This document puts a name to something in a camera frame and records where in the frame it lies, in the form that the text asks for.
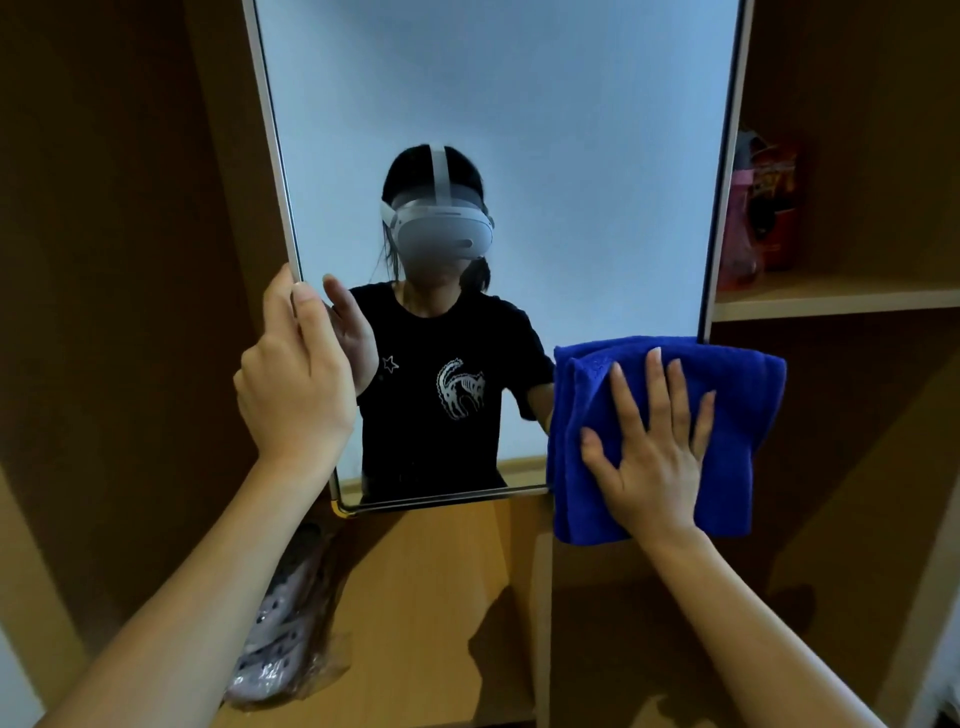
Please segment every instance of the hand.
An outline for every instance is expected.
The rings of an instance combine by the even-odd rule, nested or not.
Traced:
[[[596,432],[584,428],[581,453],[596,478],[607,507],[644,550],[685,543],[701,535],[693,522],[700,490],[700,469],[713,429],[716,393],[700,401],[700,413],[690,441],[690,406],[680,359],[663,376],[660,349],[647,354],[650,430],[640,419],[623,370],[613,364],[610,385],[623,432],[623,460],[615,468],[603,453]]]
[[[333,301],[333,307],[328,306],[326,310],[330,314],[337,340],[349,359],[353,370],[353,386],[359,397],[370,386],[380,366],[373,329],[353,294],[340,281],[333,276],[324,276],[324,291]]]
[[[263,336],[233,377],[240,414],[261,462],[324,477],[324,462],[339,457],[356,418],[347,356],[320,295],[295,285],[289,266],[263,295],[263,319]]]

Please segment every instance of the vr headset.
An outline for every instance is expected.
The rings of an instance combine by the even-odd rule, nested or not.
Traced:
[[[433,186],[397,195],[392,205],[381,201],[380,216],[400,255],[475,260],[493,243],[493,218],[480,195],[450,184],[446,148],[430,145]]]

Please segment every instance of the blue towel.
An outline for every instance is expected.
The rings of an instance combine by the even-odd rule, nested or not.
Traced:
[[[648,423],[645,359],[662,347],[663,363],[680,358],[696,418],[700,398],[716,390],[713,434],[704,460],[694,519],[711,536],[750,532],[753,456],[770,430],[783,395],[786,362],[775,356],[697,344],[685,337],[635,336],[554,350],[554,411],[547,451],[553,486],[554,532],[578,546],[621,541],[629,535],[613,520],[580,455],[580,430],[590,427],[614,465],[621,459],[620,426],[607,374],[620,363]]]

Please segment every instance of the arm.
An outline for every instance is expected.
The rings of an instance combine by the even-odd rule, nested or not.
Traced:
[[[679,360],[647,357],[650,428],[619,367],[611,387],[623,431],[615,468],[596,433],[583,457],[613,516],[635,537],[689,619],[733,701],[752,728],[880,728],[883,724],[724,561],[693,522],[700,467],[713,420],[710,393],[690,437]]]
[[[264,319],[266,332],[234,377],[256,465],[42,728],[200,728],[213,719],[276,563],[333,471],[356,406],[322,301],[305,283],[295,288],[286,267],[264,297]]]
[[[553,384],[538,384],[527,391],[527,403],[537,417],[543,431],[550,434],[553,420]]]

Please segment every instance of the ponytail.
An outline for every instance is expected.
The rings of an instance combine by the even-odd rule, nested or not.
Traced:
[[[490,263],[484,257],[472,260],[460,276],[460,287],[465,291],[485,293],[490,287]]]

